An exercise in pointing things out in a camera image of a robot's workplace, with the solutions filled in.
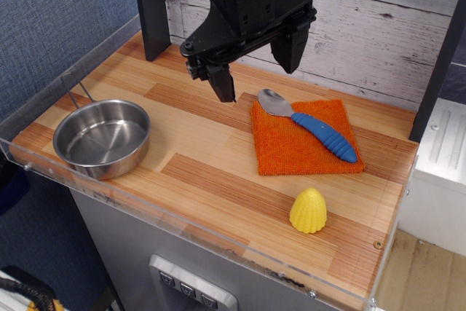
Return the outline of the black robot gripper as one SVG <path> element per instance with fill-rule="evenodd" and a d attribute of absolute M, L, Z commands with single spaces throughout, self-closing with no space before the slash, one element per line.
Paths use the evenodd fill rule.
<path fill-rule="evenodd" d="M 300 65 L 313 0 L 210 0 L 204 22 L 181 45 L 188 72 L 207 80 L 222 103 L 236 101 L 229 64 L 264 45 L 287 74 Z"/>

